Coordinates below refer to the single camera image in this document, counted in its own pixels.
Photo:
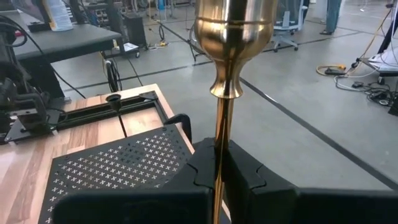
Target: metal bracket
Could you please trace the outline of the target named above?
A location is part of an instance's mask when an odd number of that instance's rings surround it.
[[[147,99],[147,100],[157,100],[158,97],[155,91],[149,91],[147,93],[141,93],[139,97]]]
[[[191,119],[186,114],[177,114],[169,118],[164,124],[182,124],[182,130],[187,136],[190,143],[192,143],[192,129],[191,129]]]

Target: white bottle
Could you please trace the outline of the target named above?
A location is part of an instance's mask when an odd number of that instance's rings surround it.
[[[45,0],[45,8],[50,17],[50,27],[53,31],[73,29],[69,14],[62,0]]]

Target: black rod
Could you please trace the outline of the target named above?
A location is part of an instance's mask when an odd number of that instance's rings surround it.
[[[122,129],[123,129],[124,137],[126,138],[127,137],[127,133],[126,133],[126,129],[124,128],[122,116],[120,114],[118,114],[118,117],[119,117],[120,125],[122,126]]]

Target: black floor tape line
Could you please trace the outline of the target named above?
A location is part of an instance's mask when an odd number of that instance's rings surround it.
[[[359,157],[355,156],[353,153],[349,152],[346,148],[338,144],[336,141],[332,140],[330,137],[328,137],[326,134],[323,134],[321,131],[319,131],[317,128],[309,124],[308,122],[304,121],[302,118],[288,110],[286,107],[282,106],[275,100],[273,100],[271,97],[267,96],[265,93],[263,93],[261,90],[256,88],[254,85],[246,81],[244,78],[240,77],[240,81],[249,87],[251,90],[253,90],[255,93],[260,95],[262,98],[270,102],[272,105],[274,105],[276,108],[278,108],[281,112],[286,114],[288,117],[292,118],[294,121],[296,121],[299,125],[303,126],[305,129],[310,131],[312,134],[314,134],[316,137],[321,139],[323,142],[331,146],[333,149],[338,151],[340,154],[345,156],[347,159],[349,159],[351,162],[355,163],[357,166],[365,170],[368,174],[372,175],[374,178],[391,188],[392,190],[398,190],[398,184],[375,169],[373,166],[369,165],[367,162],[363,161]]]

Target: yellow extension cord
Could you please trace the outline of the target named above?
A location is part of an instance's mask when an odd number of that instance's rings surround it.
[[[362,56],[361,56],[360,59],[362,59],[362,58],[365,57],[366,52],[368,52],[369,48],[372,46],[373,41],[374,41],[374,39],[375,39],[376,36],[377,36],[377,33],[379,32],[379,30],[380,30],[381,27],[383,26],[384,21],[387,19],[388,15],[389,15],[390,13],[391,13],[391,9],[388,11],[388,13],[387,13],[386,16],[384,17],[384,19],[381,21],[379,27],[377,28],[377,30],[375,31],[375,33],[374,33],[374,35],[373,35],[372,40],[370,41],[370,43],[369,43],[368,46],[366,47],[366,50],[365,50],[365,52],[362,54]],[[362,64],[362,62],[360,61],[359,64],[358,64],[355,68],[350,68],[350,69],[346,72],[345,76],[349,76],[349,75],[353,74],[353,73],[361,66],[361,64]],[[325,72],[323,71],[324,69],[327,69],[327,68],[339,68],[339,69],[342,69],[342,70],[345,70],[345,69],[346,69],[345,65],[319,65],[319,66],[316,68],[316,71],[317,71],[317,73],[318,73],[319,75],[329,76],[329,75],[326,75]]]

